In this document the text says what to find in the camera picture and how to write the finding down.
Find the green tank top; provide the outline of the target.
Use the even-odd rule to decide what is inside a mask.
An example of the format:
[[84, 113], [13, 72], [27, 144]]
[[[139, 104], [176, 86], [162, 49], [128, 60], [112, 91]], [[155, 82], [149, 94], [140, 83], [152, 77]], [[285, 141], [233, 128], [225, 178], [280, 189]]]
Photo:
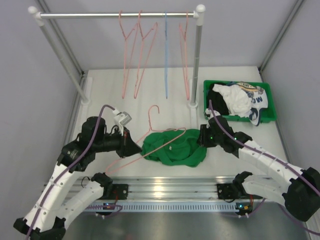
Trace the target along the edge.
[[198, 129], [154, 132], [144, 139], [140, 154], [166, 166], [195, 168], [207, 155], [207, 148], [197, 143], [199, 136]]

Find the pink wire hanger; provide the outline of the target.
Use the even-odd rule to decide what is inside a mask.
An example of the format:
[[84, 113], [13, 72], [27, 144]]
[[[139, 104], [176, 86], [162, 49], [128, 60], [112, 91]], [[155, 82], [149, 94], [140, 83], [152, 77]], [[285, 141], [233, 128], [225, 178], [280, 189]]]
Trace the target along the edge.
[[121, 159], [117, 159], [115, 161], [113, 161], [110, 165], [108, 165], [105, 169], [105, 173], [107, 175], [111, 175], [113, 173], [116, 173], [118, 172], [119, 170], [141, 160], [141, 159], [144, 159], [145, 157], [149, 156], [150, 154], [164, 148], [165, 146], [167, 146], [168, 144], [172, 143], [173, 141], [179, 139], [181, 136], [183, 136], [186, 131], [187, 131], [187, 128], [186, 127], [179, 127], [179, 128], [168, 128], [168, 129], [163, 129], [163, 130], [156, 130], [156, 129], [153, 129], [152, 127], [152, 118], [151, 118], [151, 111], [153, 108], [156, 108], [157, 109], [157, 113], [160, 114], [160, 107], [157, 105], [157, 104], [154, 104], [154, 105], [151, 105], [148, 109], [148, 112], [147, 112], [147, 115], [148, 115], [148, 131], [139, 139], [136, 141], [136, 143], [139, 143], [141, 140], [144, 140], [150, 133], [164, 133], [164, 132], [168, 132], [168, 131], [174, 131], [174, 132], [177, 132], [177, 131], [182, 131], [181, 134], [179, 134], [178, 136], [176, 136], [175, 138], [173, 138], [172, 140], [166, 142], [165, 144], [159, 146], [158, 148], [146, 153], [146, 154], [143, 154], [141, 156], [139, 156], [138, 158], [122, 165], [122, 166], [119, 166], [118, 168], [114, 169], [114, 170], [110, 170], [111, 167], [113, 167], [115, 164], [117, 164]]

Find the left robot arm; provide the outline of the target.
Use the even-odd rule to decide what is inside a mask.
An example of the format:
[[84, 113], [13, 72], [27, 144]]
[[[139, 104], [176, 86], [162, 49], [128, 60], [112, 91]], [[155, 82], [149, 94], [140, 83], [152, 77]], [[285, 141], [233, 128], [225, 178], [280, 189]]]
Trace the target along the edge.
[[80, 192], [69, 201], [65, 200], [97, 153], [115, 151], [124, 158], [142, 151], [125, 127], [130, 120], [126, 112], [118, 113], [114, 117], [115, 131], [108, 133], [102, 117], [89, 117], [77, 138], [62, 148], [52, 176], [35, 206], [25, 217], [16, 219], [13, 227], [32, 240], [61, 240], [70, 224], [90, 204], [109, 198], [113, 194], [113, 180], [98, 172]]

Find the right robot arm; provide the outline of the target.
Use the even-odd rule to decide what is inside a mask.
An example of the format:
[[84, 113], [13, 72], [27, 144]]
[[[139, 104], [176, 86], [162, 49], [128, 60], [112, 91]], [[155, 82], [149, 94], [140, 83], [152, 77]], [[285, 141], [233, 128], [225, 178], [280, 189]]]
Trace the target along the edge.
[[232, 184], [238, 198], [255, 195], [271, 200], [302, 222], [307, 222], [320, 209], [320, 173], [316, 169], [303, 169], [272, 155], [251, 136], [234, 132], [221, 115], [200, 126], [197, 142], [205, 148], [220, 146], [268, 176], [263, 178], [248, 171], [237, 174]]

